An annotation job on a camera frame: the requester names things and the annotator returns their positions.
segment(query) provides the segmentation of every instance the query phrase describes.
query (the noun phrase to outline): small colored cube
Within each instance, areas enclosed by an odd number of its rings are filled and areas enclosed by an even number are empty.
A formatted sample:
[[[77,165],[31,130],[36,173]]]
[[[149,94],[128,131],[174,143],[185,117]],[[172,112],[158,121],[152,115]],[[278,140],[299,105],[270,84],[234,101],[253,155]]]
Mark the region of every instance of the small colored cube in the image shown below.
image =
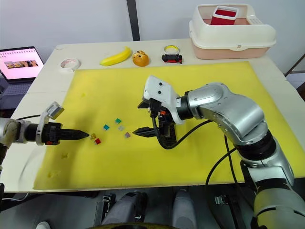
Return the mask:
[[[104,130],[108,130],[109,128],[110,128],[110,127],[107,126],[107,125],[104,125],[104,126],[103,126],[103,129],[104,129]]]
[[[121,125],[121,126],[119,126],[118,129],[122,131],[124,128],[125,128],[125,127]]]
[[[98,145],[98,144],[100,144],[100,143],[101,143],[101,141],[100,141],[99,138],[95,139],[94,144]]]
[[[92,135],[90,135],[90,139],[91,139],[91,140],[96,139],[95,133],[93,133]]]
[[[118,118],[117,118],[117,119],[115,120],[115,123],[116,123],[116,124],[119,124],[121,121],[122,121],[121,119],[118,119]]]
[[[128,132],[126,132],[126,133],[124,134],[124,136],[125,136],[125,138],[129,138],[129,137],[130,137],[130,134],[129,134]]]

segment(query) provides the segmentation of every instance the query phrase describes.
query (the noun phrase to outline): toy orange with face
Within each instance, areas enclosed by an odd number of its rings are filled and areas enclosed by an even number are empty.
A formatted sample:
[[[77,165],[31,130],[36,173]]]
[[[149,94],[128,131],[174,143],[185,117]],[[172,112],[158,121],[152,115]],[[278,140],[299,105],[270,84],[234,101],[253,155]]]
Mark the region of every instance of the toy orange with face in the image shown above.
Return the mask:
[[[132,61],[135,65],[138,65],[140,67],[144,67],[144,66],[148,65],[149,58],[148,58],[148,55],[146,55],[142,50],[140,50],[140,51],[137,51],[132,56]]]

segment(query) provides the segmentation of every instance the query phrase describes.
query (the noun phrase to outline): small toy car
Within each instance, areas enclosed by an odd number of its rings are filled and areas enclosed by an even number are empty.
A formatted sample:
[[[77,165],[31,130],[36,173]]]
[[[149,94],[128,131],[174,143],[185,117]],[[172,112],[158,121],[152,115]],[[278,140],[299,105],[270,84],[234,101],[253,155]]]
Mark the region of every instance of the small toy car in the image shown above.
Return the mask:
[[[179,54],[164,54],[162,60],[169,63],[182,63],[182,55]]]

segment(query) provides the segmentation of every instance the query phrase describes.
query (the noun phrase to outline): yellow foam mat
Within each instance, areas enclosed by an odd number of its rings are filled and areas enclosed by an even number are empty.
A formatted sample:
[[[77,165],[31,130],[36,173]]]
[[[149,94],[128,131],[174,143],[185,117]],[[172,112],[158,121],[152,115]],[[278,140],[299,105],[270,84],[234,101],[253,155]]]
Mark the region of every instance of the yellow foam mat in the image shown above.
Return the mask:
[[[200,127],[179,146],[165,150],[155,137],[132,134],[152,127],[146,109],[137,109],[149,75],[170,83],[175,91],[223,82],[230,90],[257,102],[269,129],[278,139],[296,177],[303,177],[305,154],[268,92],[248,62],[175,65],[128,69],[77,70],[67,92],[65,111],[56,120],[63,128],[95,133],[102,143],[85,138],[48,146],[34,189],[82,189],[203,184],[215,162],[226,153],[224,135],[215,123]],[[115,119],[122,120],[123,131]],[[202,120],[177,125],[178,138]],[[107,124],[110,129],[103,130]],[[237,179],[242,181],[240,158],[233,153]],[[211,183],[233,182],[228,159],[215,170]]]

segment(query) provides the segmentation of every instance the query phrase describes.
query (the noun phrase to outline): black cable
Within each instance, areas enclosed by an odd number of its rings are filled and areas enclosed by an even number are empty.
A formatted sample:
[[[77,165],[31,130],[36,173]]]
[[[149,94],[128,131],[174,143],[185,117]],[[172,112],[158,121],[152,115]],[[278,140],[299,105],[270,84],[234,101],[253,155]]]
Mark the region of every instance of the black cable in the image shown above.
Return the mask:
[[[35,117],[39,117],[40,114],[36,114],[36,115],[31,115],[31,116],[26,116],[26,117],[23,117],[23,118],[17,118],[17,120],[22,120],[22,119],[27,119],[27,118],[35,118]]]
[[[200,123],[199,125],[195,126],[193,129],[191,129],[189,132],[187,132],[182,138],[179,139],[178,142],[176,142],[175,144],[171,145],[171,146],[166,146],[164,145],[161,137],[160,137],[160,133],[157,129],[157,123],[156,123],[156,119],[153,117],[152,118],[152,124],[153,124],[153,128],[154,128],[154,131],[155,131],[155,134],[156,134],[156,137],[158,139],[158,142],[159,144],[164,148],[164,149],[173,149],[174,147],[176,147],[177,145],[179,145],[188,135],[190,135],[192,132],[194,132],[195,130],[197,130],[199,127],[207,124],[207,123],[210,123],[211,120],[207,120],[207,121],[204,121],[203,123]]]
[[[226,136],[224,136],[224,143],[225,143],[225,147],[227,149],[227,152],[229,152],[229,145],[228,145],[228,140],[227,140]],[[229,162],[230,162],[230,168],[231,168],[231,172],[232,172],[234,183],[235,183],[235,185],[236,185],[240,195],[244,198],[244,200],[246,201],[248,206],[253,210],[253,204],[251,204],[251,202],[247,199],[247,197],[243,193],[242,189],[240,188],[239,183],[237,182],[237,179],[236,179],[236,176],[235,176],[235,172],[234,172],[234,168],[233,168],[233,163],[232,163],[231,155],[228,155],[228,158],[229,158]]]
[[[234,151],[236,150],[236,148],[233,148],[231,149],[228,153],[226,153],[225,155],[223,155],[216,163],[215,165],[212,167],[211,171],[209,172],[208,174],[208,177],[206,178],[206,182],[205,182],[205,194],[206,194],[206,201],[207,201],[207,204],[208,204],[208,207],[209,207],[209,210],[211,212],[211,214],[213,215],[214,219],[216,220],[218,226],[221,228],[221,229],[224,229],[225,226],[223,225],[223,223],[219,220],[219,218],[217,217],[217,214],[214,212],[214,209],[213,209],[213,202],[211,201],[211,199],[209,199],[209,189],[208,189],[208,186],[209,186],[209,181],[210,181],[210,178],[212,176],[212,173],[214,172],[214,170],[216,169],[216,167],[227,157],[229,156],[231,153],[233,153]]]

